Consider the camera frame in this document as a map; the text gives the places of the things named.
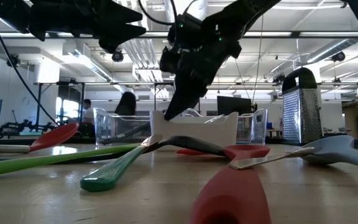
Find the spatula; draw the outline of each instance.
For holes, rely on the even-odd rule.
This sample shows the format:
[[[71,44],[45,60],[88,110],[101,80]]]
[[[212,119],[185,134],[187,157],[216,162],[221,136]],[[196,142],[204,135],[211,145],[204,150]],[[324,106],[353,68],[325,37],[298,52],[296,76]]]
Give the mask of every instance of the spatula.
[[[321,147],[321,150],[302,159],[312,163],[328,165],[346,162],[358,166],[358,150],[353,148],[354,138],[348,135],[333,136],[311,142],[305,147]]]
[[[37,166],[44,166],[57,162],[79,159],[88,156],[98,156],[98,155],[104,155],[109,153],[130,151],[136,148],[137,146],[139,146],[139,144],[129,144],[125,146],[116,146],[106,149],[76,152],[76,153],[62,154],[56,156],[39,156],[39,157],[32,157],[32,158],[11,159],[7,161],[0,161],[0,174],[6,174],[18,170],[28,169]]]
[[[3,153],[29,153],[61,144],[77,132],[78,123],[70,123],[53,129],[35,140],[31,146],[0,145],[0,152]]]
[[[195,140],[183,141],[180,147],[197,151],[202,147],[203,152],[210,154],[223,152],[234,160],[264,157],[269,153],[269,148],[265,146],[228,146],[222,150],[219,146]],[[234,170],[229,166],[219,171],[205,185],[193,204],[190,218],[191,224],[270,222],[267,199],[256,171],[252,168]]]
[[[261,158],[252,158],[252,159],[240,159],[237,161],[230,162],[229,166],[233,169],[246,169],[253,166],[265,164],[268,162],[277,161],[285,158],[293,158],[293,157],[301,157],[310,155],[316,151],[320,150],[320,148],[315,147],[302,147],[300,149],[295,149],[292,152],[284,153],[277,156],[267,156]]]
[[[124,175],[128,167],[144,152],[157,148],[162,140],[162,135],[154,134],[147,138],[140,146],[131,150],[119,159],[92,171],[81,178],[80,184],[83,190],[100,192],[114,188],[118,180]]]

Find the computer monitor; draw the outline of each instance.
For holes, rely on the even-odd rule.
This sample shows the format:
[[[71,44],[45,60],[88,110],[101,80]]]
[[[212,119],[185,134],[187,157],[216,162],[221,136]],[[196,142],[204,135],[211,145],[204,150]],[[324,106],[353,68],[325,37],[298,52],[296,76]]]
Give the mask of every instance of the computer monitor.
[[[239,115],[251,113],[252,102],[250,99],[218,96],[218,115],[229,115],[238,112]]]

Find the wooden table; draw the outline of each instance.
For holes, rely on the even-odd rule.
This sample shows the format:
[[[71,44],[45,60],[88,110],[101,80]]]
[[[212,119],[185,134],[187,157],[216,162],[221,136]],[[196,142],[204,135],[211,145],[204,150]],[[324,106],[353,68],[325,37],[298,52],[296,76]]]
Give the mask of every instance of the wooden table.
[[[271,154],[278,154],[294,147],[271,148]],[[75,150],[56,147],[44,153]],[[0,175],[0,223],[186,224],[198,192],[227,163],[225,158],[161,149],[138,158],[114,190],[101,193],[80,189],[79,179],[100,166],[95,163]],[[273,223],[358,224],[358,167],[313,167],[301,159],[286,159],[257,171]]]

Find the box grater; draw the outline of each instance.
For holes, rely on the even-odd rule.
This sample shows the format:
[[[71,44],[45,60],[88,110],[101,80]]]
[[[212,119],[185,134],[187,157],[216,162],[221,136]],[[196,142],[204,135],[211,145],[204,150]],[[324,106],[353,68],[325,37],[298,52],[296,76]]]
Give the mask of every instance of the box grater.
[[[323,137],[313,72],[300,68],[283,82],[283,142],[306,144]]]

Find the red object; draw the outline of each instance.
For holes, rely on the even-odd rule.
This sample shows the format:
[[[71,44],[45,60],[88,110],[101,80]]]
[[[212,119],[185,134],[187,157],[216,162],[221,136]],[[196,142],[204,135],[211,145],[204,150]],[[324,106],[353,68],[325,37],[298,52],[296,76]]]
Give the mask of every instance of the red object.
[[[30,152],[56,146],[69,140],[79,127],[78,123],[70,123],[51,130],[32,143]]]
[[[177,150],[177,154],[184,154],[184,155],[205,155],[206,153],[204,152],[198,152],[196,150],[191,150],[191,149],[180,149]]]
[[[265,146],[236,145],[225,148],[234,160],[265,157]],[[253,168],[226,166],[202,189],[191,211],[191,224],[270,224],[269,207],[258,174]]]

